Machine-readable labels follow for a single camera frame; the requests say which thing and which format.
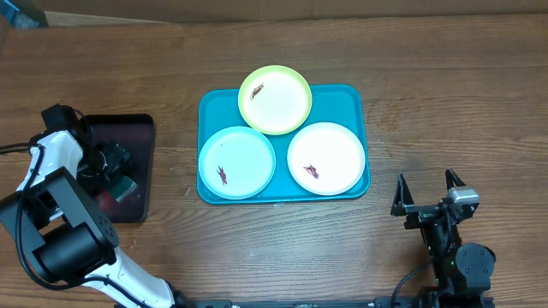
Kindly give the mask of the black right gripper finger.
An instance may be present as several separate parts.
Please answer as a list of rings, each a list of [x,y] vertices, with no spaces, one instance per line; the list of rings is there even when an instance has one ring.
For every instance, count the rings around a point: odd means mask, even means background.
[[[400,173],[397,176],[396,192],[390,209],[392,216],[406,216],[414,208],[414,200],[409,191],[408,184]]]
[[[454,187],[464,187],[466,184],[459,178],[452,168],[445,170],[445,180],[447,190],[450,190]]]

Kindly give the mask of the green and yellow sponge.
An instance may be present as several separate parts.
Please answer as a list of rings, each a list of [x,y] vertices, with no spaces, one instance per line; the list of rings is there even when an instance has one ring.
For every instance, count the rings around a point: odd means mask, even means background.
[[[137,184],[128,176],[124,175],[117,181],[112,182],[108,191],[111,197],[118,203],[121,203],[128,195],[130,195],[136,188]]]

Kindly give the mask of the light blue plate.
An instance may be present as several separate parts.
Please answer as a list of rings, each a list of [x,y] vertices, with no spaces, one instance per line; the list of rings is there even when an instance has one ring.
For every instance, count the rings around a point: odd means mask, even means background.
[[[271,142],[250,127],[227,127],[214,133],[198,157],[205,187],[228,200],[251,198],[270,183],[276,169]]]

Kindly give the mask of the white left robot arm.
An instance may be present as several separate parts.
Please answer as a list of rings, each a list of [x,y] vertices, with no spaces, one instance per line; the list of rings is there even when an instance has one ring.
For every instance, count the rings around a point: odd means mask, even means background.
[[[41,116],[44,132],[1,149],[31,157],[23,182],[1,201],[1,223],[29,278],[54,291],[89,287],[119,307],[193,306],[122,250],[96,202],[110,187],[134,188],[133,153],[115,141],[94,142],[87,116],[70,106],[55,104]]]

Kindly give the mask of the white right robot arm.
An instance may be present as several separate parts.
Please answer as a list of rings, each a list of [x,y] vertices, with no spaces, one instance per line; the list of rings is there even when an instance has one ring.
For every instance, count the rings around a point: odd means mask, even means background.
[[[462,242],[457,226],[471,218],[480,205],[479,194],[453,169],[445,170],[447,194],[436,204],[418,206],[403,176],[397,176],[392,216],[406,218],[406,229],[419,229],[429,260],[404,276],[390,296],[390,307],[493,307],[484,292],[491,288],[496,263],[493,250]],[[423,287],[414,297],[398,294],[405,283],[431,267],[436,285]]]

